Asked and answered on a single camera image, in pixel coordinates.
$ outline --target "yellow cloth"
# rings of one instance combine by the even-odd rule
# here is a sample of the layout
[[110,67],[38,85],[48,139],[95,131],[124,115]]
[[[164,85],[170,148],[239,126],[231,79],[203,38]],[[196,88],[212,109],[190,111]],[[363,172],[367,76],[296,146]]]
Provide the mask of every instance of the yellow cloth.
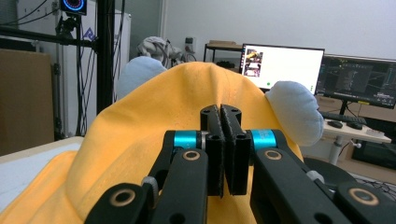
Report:
[[[83,223],[110,187],[140,184],[167,130],[199,130],[200,110],[226,104],[242,111],[242,128],[280,129],[264,94],[248,79],[213,63],[183,63],[104,110],[78,153],[53,159],[1,214],[0,223]],[[287,137],[301,159],[298,146]],[[208,198],[208,223],[255,223],[248,195]]]

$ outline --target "white screen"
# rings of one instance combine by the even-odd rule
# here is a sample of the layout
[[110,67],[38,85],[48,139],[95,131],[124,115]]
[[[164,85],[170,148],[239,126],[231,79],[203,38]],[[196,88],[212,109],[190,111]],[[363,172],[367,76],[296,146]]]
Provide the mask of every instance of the white screen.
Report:
[[318,82],[324,49],[244,44],[241,73],[257,87],[270,90],[280,80],[303,84],[312,94]]

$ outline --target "monitor screen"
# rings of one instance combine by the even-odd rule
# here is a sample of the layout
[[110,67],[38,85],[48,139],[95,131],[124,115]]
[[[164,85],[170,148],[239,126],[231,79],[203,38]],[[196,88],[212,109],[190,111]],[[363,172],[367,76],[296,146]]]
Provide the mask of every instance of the monitor screen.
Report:
[[325,55],[316,94],[364,105],[394,108],[396,61]]
[[303,84],[312,94],[324,49],[243,44],[239,73],[263,91],[280,80]]

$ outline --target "white wall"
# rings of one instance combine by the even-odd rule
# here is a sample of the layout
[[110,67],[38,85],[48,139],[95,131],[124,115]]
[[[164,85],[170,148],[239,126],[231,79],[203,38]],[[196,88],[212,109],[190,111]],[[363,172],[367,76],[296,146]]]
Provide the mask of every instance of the white wall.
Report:
[[396,60],[394,0],[163,1],[162,37],[183,48],[184,38],[195,36],[198,61],[210,39]]

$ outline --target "black metal post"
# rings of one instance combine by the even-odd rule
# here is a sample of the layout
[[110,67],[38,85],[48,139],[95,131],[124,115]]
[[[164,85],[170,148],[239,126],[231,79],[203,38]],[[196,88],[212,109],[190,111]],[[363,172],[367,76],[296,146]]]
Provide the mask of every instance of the black metal post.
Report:
[[114,1],[97,1],[97,88],[96,113],[112,104],[114,55]]

